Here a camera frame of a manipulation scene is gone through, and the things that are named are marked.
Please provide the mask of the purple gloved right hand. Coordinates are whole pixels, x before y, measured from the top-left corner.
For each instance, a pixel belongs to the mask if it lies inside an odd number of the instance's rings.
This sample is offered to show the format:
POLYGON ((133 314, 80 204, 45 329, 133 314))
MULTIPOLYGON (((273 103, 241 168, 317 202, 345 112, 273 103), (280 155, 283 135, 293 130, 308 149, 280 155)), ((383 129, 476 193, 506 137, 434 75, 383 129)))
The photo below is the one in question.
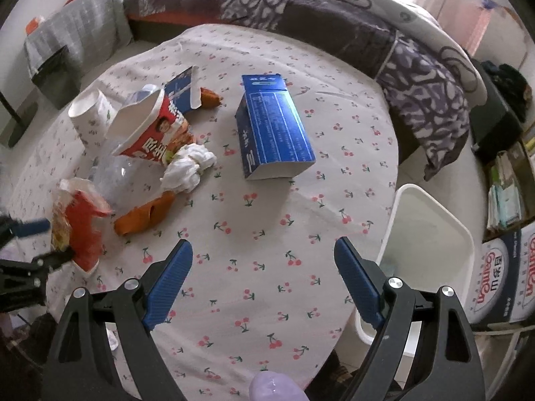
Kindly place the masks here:
POLYGON ((252 379, 250 401, 308 401, 304 390, 285 374, 261 371, 252 379))

